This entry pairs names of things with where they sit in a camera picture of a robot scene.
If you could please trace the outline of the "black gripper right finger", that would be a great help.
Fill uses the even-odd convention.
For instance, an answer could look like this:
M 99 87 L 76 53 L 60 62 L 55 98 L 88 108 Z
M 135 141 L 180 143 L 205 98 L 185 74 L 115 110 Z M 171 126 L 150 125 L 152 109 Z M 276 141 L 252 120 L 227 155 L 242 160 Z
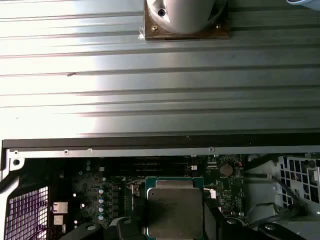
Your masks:
M 259 223 L 257 230 L 243 225 L 238 219 L 224 217 L 215 206 L 215 200 L 207 198 L 203 203 L 203 231 L 207 240 L 303 240 L 304 238 L 281 226 Z

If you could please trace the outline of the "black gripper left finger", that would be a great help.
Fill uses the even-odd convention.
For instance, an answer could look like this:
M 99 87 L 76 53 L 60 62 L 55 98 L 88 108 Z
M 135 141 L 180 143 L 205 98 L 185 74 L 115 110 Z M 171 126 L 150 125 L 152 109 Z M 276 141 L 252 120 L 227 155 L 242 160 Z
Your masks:
M 136 215 L 116 218 L 107 228 L 99 223 L 86 222 L 60 240 L 146 240 L 144 223 L 145 220 Z

